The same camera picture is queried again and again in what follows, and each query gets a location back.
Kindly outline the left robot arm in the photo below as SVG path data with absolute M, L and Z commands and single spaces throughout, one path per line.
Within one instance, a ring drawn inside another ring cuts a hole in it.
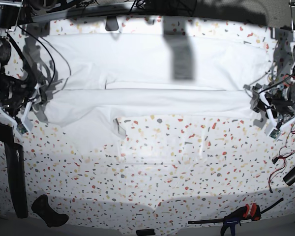
M 295 2 L 290 1 L 291 31 L 295 32 Z M 267 85 L 245 86 L 252 92 L 251 110 L 263 112 L 269 120 L 265 134 L 277 140 L 295 122 L 295 45 L 292 49 L 292 70 L 278 82 Z

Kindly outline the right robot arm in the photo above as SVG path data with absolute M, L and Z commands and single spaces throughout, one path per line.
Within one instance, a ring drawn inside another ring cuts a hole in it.
M 20 134 L 30 132 L 33 124 L 28 114 L 37 104 L 46 101 L 47 83 L 38 79 L 16 41 L 10 35 L 18 26 L 24 8 L 21 0 L 0 0 L 0 112 Z M 16 79 L 5 72 L 12 50 L 15 49 L 26 72 Z

